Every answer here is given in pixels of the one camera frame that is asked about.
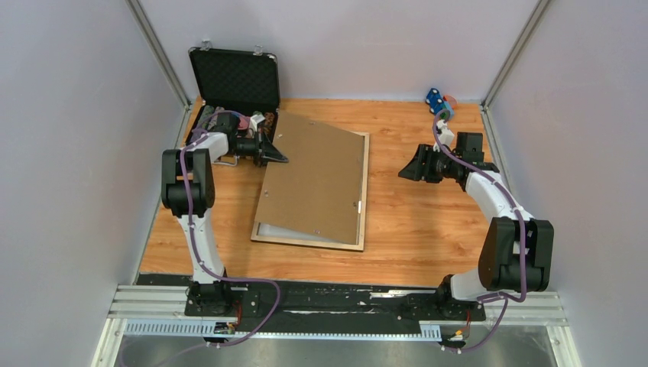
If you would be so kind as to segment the beach landscape photo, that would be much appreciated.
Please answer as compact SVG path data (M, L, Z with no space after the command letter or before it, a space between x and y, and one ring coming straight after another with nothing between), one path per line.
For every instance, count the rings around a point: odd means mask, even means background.
M364 248L364 240L359 242L359 237L356 238L355 243L345 243L339 240L327 239L321 236L297 232L266 223L255 223L255 225L256 232L253 232L251 235L253 241L324 248Z

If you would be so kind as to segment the wooden picture frame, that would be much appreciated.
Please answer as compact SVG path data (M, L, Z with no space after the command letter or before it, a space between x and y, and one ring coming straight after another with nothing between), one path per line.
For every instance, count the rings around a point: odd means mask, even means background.
M324 248L324 247L314 247L314 246L304 246L304 245L294 245L294 246L299 246L299 247L304 247L304 248L322 248L322 249L329 249L329 250L339 250L339 251L351 251L351 252L363 252L365 249L365 232L366 232L366 215L367 215L367 198L368 198L368 168L369 168L369 148L370 148L370 134L367 132L355 132L356 135L360 135L363 138L363 158L362 158L362 178L361 178L361 193L360 193L360 199L356 202L354 202L354 208L358 211L358 231L356 233L356 238L359 237L359 242L361 240L364 240L364 248ZM255 223L260 223L260 222L254 222L253 227L252 227L252 233L256 232L256 225ZM277 244L277 245L288 245L288 244L280 244L280 243L274 243L274 242L264 242L264 243L271 243L271 244Z

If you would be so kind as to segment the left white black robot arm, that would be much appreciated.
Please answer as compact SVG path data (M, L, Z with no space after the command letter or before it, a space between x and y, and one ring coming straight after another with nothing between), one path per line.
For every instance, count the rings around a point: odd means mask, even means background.
M251 158L257 166L286 163L287 157L267 136L268 119L261 113L246 117L218 109L192 130L182 148L162 154L161 201L182 227L193 264L188 300L216 316L234 306L233 280L217 252L212 228L215 181L212 166L223 157Z

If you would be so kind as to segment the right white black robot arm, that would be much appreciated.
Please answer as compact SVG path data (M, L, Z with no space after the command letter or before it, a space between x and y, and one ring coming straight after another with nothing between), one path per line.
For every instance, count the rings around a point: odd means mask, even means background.
M497 165L485 161L482 140L480 133L461 132L452 150L420 144L398 174L428 184L454 180L489 223L477 267L445 276L436 289L433 305L450 320L475 312L483 300L521 301L549 286L554 227L513 198Z

